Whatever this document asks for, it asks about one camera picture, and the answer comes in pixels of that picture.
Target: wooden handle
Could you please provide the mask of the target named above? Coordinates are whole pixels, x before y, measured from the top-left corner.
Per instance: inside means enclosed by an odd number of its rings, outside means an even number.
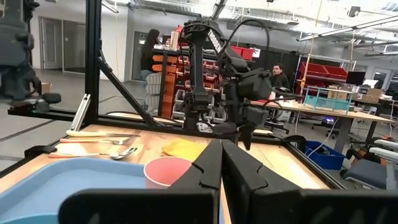
[[[107,133],[102,132],[89,132],[89,131],[67,131],[67,135],[73,137],[106,137]]]
[[[79,140],[72,140],[72,139],[60,139],[60,143],[81,143],[81,142],[100,142],[101,140],[98,139],[79,139]]]
[[[88,157],[88,156],[98,156],[99,153],[90,153],[90,154],[62,154],[62,153],[56,153],[56,152],[51,152],[49,154],[49,158],[76,158],[76,157]]]

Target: man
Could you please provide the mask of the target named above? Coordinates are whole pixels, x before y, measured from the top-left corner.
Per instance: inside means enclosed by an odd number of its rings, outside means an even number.
[[[282,64],[278,63],[274,65],[270,81],[273,87],[284,87],[286,89],[290,89],[289,79],[287,79],[287,76],[284,73]]]

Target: yellow sponge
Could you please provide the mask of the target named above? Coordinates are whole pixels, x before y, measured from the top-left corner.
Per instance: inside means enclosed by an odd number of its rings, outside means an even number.
[[[198,144],[185,139],[176,139],[162,148],[169,156],[182,157],[194,161],[205,150],[207,145]]]

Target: utensil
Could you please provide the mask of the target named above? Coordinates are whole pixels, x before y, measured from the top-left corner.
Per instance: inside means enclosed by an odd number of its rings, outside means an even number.
[[[67,153],[58,153],[51,152],[49,154],[49,158],[76,158],[76,157],[91,157],[91,156],[109,156],[113,160],[120,160],[127,156],[130,156],[133,152],[137,151],[137,147],[132,147],[130,149],[126,149],[123,152],[114,152],[114,153],[86,153],[86,154],[67,154]]]
[[[177,181],[192,165],[181,157],[160,157],[144,166],[145,186],[147,189],[166,189]]]
[[[138,134],[113,134],[105,132],[91,132],[91,131],[67,131],[67,135],[73,137],[140,137]]]
[[[112,140],[112,139],[60,139],[60,143],[84,143],[84,142],[110,142],[117,146],[122,146],[127,144],[130,140],[135,138],[135,136],[131,136],[124,140]]]

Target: red cup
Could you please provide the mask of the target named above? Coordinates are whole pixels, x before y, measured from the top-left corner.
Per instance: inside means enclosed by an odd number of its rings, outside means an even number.
[[[144,166],[147,189],[166,189],[177,181],[192,165],[181,157],[160,157]]]

